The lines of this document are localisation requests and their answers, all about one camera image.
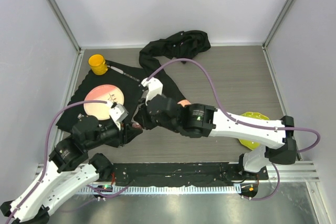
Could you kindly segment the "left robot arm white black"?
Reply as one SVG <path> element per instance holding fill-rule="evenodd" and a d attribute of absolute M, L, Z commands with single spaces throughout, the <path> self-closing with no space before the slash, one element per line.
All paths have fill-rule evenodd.
<path fill-rule="evenodd" d="M 94 116 L 80 119 L 55 146 L 32 184 L 17 199 L 2 203 L 1 212 L 12 223 L 47 223 L 78 190 L 112 178 L 113 164 L 101 153 L 90 158 L 89 150 L 101 145 L 118 148 L 141 133 L 132 124 L 101 126 Z"/>

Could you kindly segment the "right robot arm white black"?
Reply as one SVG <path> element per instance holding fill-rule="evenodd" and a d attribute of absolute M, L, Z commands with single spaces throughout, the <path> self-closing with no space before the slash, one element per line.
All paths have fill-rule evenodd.
<path fill-rule="evenodd" d="M 221 109 L 194 103 L 182 106 L 171 98 L 156 95 L 152 100 L 143 100 L 134 116 L 144 129 L 157 126 L 190 138 L 231 137 L 257 142 L 260 145 L 241 154 L 237 173 L 242 179 L 250 179 L 270 163 L 292 165 L 296 162 L 297 144 L 293 131 L 286 129 L 291 117 L 281 120 L 259 120 L 235 116 L 234 119 Z"/>

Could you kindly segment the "nail polish bottle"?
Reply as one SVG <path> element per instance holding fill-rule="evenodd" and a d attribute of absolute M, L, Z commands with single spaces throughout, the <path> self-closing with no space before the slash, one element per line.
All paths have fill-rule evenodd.
<path fill-rule="evenodd" d="M 136 128 L 136 129 L 142 129 L 142 126 L 139 123 L 136 123 L 136 122 L 132 123 L 132 127 Z"/>

